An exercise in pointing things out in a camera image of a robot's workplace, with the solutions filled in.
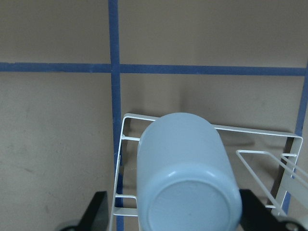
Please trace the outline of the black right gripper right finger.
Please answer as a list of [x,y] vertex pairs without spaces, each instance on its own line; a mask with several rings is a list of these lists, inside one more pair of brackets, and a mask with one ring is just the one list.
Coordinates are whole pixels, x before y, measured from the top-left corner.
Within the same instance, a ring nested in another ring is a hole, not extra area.
[[265,208],[251,190],[240,189],[242,216],[240,225],[244,231],[278,231],[278,220]]

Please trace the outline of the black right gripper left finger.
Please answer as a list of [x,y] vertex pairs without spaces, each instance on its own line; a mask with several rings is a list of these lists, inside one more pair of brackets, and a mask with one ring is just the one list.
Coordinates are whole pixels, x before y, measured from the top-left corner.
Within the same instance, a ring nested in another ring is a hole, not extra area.
[[109,223],[107,191],[96,192],[78,223],[77,231],[106,231]]

